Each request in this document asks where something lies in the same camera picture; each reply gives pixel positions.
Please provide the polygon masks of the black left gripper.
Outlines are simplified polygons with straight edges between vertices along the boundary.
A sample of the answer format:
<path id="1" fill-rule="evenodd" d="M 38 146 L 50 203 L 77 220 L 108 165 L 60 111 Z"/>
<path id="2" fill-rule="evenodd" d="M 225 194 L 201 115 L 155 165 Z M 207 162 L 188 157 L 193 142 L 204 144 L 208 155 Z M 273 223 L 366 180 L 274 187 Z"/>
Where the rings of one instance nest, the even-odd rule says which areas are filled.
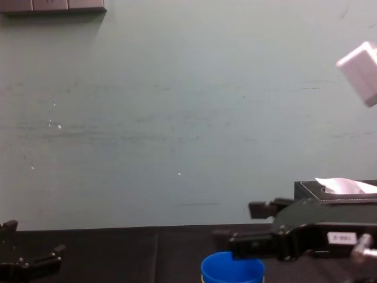
<path id="1" fill-rule="evenodd" d="M 18 221 L 10 220 L 1 224 L 1 261 L 11 261 L 16 254 L 16 230 Z M 57 274 L 66 251 L 65 245 L 58 245 L 46 254 L 18 262 L 1 263 L 1 282 L 30 282 Z"/>

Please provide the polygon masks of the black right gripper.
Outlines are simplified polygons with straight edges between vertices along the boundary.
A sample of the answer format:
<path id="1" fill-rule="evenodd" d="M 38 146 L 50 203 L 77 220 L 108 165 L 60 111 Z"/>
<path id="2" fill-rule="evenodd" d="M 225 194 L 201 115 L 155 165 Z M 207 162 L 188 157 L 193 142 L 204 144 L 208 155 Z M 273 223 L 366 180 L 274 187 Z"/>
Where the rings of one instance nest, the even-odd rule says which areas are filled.
<path id="1" fill-rule="evenodd" d="M 376 251 L 376 204 L 325 204 L 313 199 L 275 198 L 270 202 L 250 202 L 252 219 L 274 217 L 267 232 L 213 231 L 218 251 L 228 251 L 233 259 L 294 261 L 304 254 L 348 258 L 364 235 L 366 248 Z"/>

